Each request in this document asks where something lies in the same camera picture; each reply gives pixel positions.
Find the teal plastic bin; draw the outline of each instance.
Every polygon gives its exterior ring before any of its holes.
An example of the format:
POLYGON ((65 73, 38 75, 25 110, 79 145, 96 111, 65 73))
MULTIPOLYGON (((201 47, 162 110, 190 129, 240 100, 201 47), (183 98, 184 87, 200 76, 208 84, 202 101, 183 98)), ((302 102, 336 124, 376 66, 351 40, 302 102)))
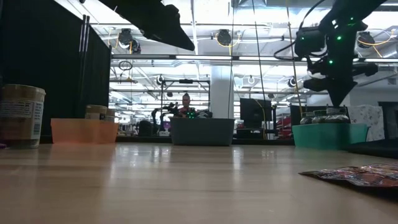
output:
POLYGON ((341 149, 347 145, 366 142, 366 124, 304 124, 293 126, 296 147, 341 149))

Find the glass jar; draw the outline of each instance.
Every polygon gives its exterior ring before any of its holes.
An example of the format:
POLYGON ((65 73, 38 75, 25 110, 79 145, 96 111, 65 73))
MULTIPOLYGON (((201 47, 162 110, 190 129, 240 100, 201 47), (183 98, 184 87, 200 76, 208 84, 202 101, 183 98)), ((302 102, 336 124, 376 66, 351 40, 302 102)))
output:
POLYGON ((325 110, 314 111, 313 114, 314 114, 314 118, 312 119, 313 124, 325 123, 327 117, 325 110))
POLYGON ((340 123, 340 124, 350 124, 350 120, 347 116, 347 109, 342 108, 328 108, 326 117, 326 123, 340 123))
POLYGON ((306 112, 301 114, 300 124, 312 124, 313 112, 306 112))

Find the black partition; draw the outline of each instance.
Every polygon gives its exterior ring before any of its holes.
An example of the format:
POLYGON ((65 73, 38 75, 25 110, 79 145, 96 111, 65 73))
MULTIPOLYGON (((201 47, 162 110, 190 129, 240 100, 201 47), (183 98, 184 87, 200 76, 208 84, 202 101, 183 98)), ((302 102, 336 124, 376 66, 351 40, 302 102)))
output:
POLYGON ((42 135, 51 118, 83 118, 86 104, 108 105, 109 48, 89 28, 85 73, 79 53, 82 18, 54 0, 4 2, 0 64, 4 84, 46 91, 42 135))

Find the computer screen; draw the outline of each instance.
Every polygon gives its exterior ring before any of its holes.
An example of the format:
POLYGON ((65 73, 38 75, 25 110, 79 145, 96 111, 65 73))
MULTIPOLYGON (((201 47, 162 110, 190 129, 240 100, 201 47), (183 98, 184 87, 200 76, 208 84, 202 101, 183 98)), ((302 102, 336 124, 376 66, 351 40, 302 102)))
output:
POLYGON ((271 101, 241 98, 241 120, 244 121, 272 121, 271 101))

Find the white pillar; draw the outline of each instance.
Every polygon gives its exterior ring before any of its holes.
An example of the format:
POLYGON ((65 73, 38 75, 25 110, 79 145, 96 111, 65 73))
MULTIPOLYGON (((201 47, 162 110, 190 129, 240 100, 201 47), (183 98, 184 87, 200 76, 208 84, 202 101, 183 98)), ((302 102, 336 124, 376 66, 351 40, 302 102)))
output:
POLYGON ((232 76, 231 67, 213 66, 211 68, 210 107, 214 118, 234 118, 234 83, 233 80, 231 81, 232 76))

